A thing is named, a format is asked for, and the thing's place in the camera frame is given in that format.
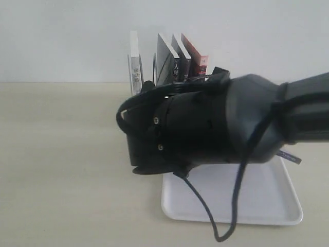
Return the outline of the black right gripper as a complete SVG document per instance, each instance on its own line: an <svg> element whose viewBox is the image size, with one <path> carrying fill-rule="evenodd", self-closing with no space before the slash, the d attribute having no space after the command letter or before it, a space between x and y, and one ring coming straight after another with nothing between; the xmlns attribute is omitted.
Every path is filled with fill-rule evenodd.
<svg viewBox="0 0 329 247"><path fill-rule="evenodd" d="M231 163L226 121L228 87L169 94L163 87L129 98L125 120L133 173L162 174Z"/></svg>

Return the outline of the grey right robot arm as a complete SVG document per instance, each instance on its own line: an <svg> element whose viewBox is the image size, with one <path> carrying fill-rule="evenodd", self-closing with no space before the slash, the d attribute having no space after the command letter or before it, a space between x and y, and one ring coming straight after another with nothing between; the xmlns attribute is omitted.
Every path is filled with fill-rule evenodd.
<svg viewBox="0 0 329 247"><path fill-rule="evenodd" d="M258 75L188 84L186 92L147 93L124 118L144 140L127 137L135 174L237 164L257 125L270 116L249 157L264 163L286 144L328 140L328 74L274 84Z"/></svg>

